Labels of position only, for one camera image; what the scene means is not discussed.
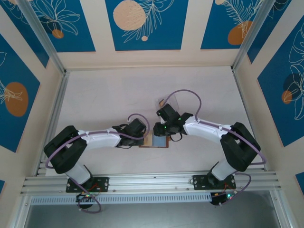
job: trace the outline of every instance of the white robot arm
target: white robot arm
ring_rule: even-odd
[[[242,123],[237,122],[231,126],[200,119],[196,120],[189,113],[179,115],[169,104],[158,110],[157,115],[161,117],[161,122],[156,123],[153,128],[156,136],[171,137],[171,135],[177,133],[181,137],[182,134],[196,135],[222,145],[225,159],[212,167],[208,174],[208,182],[206,183],[213,189],[220,189],[217,187],[229,175],[237,171],[245,171],[257,155],[257,152],[248,144],[239,140],[239,138],[230,132],[236,132],[250,142],[257,150],[261,150],[256,140]]]
[[[58,174],[65,173],[81,185],[86,182],[92,183],[89,181],[93,178],[92,174],[86,166],[78,162],[82,153],[102,147],[143,145],[145,131],[146,126],[139,119],[102,131],[78,131],[74,126],[68,126],[44,147],[44,152]],[[75,137],[78,138],[69,143],[69,140]]]

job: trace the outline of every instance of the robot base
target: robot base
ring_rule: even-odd
[[[233,175],[229,175],[226,177],[226,179],[222,181],[218,181],[216,186],[213,186],[210,184],[208,181],[209,175],[193,175],[193,186],[194,190],[214,190],[214,189],[219,189],[219,190],[224,190],[227,188],[234,190],[237,188],[236,182],[234,180]]]
[[[108,192],[109,178],[96,177],[82,185],[88,192]],[[83,192],[71,179],[68,179],[66,192]]]

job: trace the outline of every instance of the beige wall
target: beige wall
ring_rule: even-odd
[[[253,64],[246,57],[236,72],[257,140],[269,168],[278,175],[300,227],[304,227],[304,196],[295,175],[304,171],[304,137],[283,147],[257,77],[302,18],[303,9],[303,0],[292,0]]]
[[[238,53],[238,49],[200,49],[214,0],[189,0],[181,50],[119,52],[114,48],[105,1],[80,1],[96,52],[59,53],[67,69],[124,66],[230,66]]]
[[[40,157],[61,75],[51,61],[46,69],[42,66],[1,7],[0,34],[40,81],[40,88],[17,152],[11,152],[0,146],[0,180],[5,181],[5,187],[0,196],[0,227],[6,227],[17,209],[15,203],[24,177],[33,174],[35,164]]]

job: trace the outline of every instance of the white leaf drawing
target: white leaf drawing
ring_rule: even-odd
[[[1,0],[3,2],[3,4],[10,10],[10,12],[12,13],[12,15],[21,20],[23,23],[28,25],[28,21],[25,19],[23,13],[21,12],[20,8],[18,7],[18,5],[8,1],[8,0]]]
[[[293,46],[289,53],[290,70],[293,81],[284,93],[283,101],[294,101],[294,119],[301,120],[304,117],[304,24],[294,37]]]
[[[270,12],[268,13],[268,16],[273,19],[275,11],[282,11],[286,8],[287,3],[289,0],[284,1],[275,1],[273,7],[271,8]]]
[[[223,6],[226,7],[226,12],[229,17],[234,20],[236,25],[242,28],[242,37],[244,38],[248,31],[248,23],[245,21],[251,20],[260,9],[264,0],[256,0],[255,3],[251,0],[250,5],[245,8],[242,0],[225,0]]]
[[[7,53],[5,53],[5,52],[0,52],[0,66],[2,66],[2,64],[4,63],[6,54]],[[21,95],[22,95],[22,92],[14,93],[14,92],[10,91],[9,89],[7,89],[0,80],[0,104],[2,104],[5,100],[9,101],[10,98],[14,98],[14,99],[22,101],[22,97],[20,97]]]
[[[174,0],[171,0],[168,6],[164,7],[164,3],[167,1],[168,0],[138,0],[137,3],[145,13],[145,23],[138,29],[124,31],[122,36],[125,37],[125,41],[123,43],[133,38],[136,40],[142,37],[148,38],[153,33],[153,30],[157,29],[158,24],[162,24],[161,13],[169,9],[174,3]]]
[[[16,4],[8,0],[1,1],[16,18],[28,24]],[[66,10],[66,0],[31,0],[29,3],[40,22],[47,25],[44,27],[46,30],[49,29],[47,32],[51,33],[54,29],[57,29],[60,32],[66,31],[78,35],[77,27],[73,23],[80,19],[80,14]]]

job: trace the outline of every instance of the metal rail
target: metal rail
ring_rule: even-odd
[[[36,13],[31,7],[29,1],[27,0],[16,0],[21,13],[24,15],[25,19],[28,21],[31,29],[35,33],[36,37],[40,41],[41,45],[47,52],[48,56],[53,60],[53,63],[57,70],[63,75],[65,73],[65,68],[57,54],[56,49],[54,48],[50,38],[48,37],[45,29],[40,23]]]
[[[47,134],[44,139],[43,146],[48,144],[48,142],[51,141],[51,139],[55,136],[56,127],[58,124],[58,119],[59,119],[63,99],[64,99],[66,89],[67,89],[67,82],[68,82],[69,75],[70,75],[70,72],[66,72],[59,85],[59,89],[58,89],[57,96],[56,96],[54,106],[52,109],[52,115],[51,115],[51,119],[50,119],[50,122],[49,122],[49,125],[47,128]],[[45,169],[44,162],[46,161],[46,159],[47,159],[47,156],[44,154],[43,148],[42,148],[41,152],[40,152],[40,159],[36,162],[33,176],[40,175],[40,174],[45,175],[46,169]]]
[[[147,193],[183,193],[199,192],[190,184],[193,175],[207,174],[207,171],[181,173],[149,173],[149,174],[121,174],[96,175],[109,177],[108,192],[103,194],[147,194]],[[249,169],[246,173],[252,177],[251,184],[246,190],[279,190],[281,186],[276,173],[263,169]],[[235,176],[237,190],[242,189],[248,182],[246,176]],[[37,176],[26,177],[22,196],[41,195],[75,195],[66,193],[66,176]],[[202,190],[200,192],[219,192],[222,190]]]

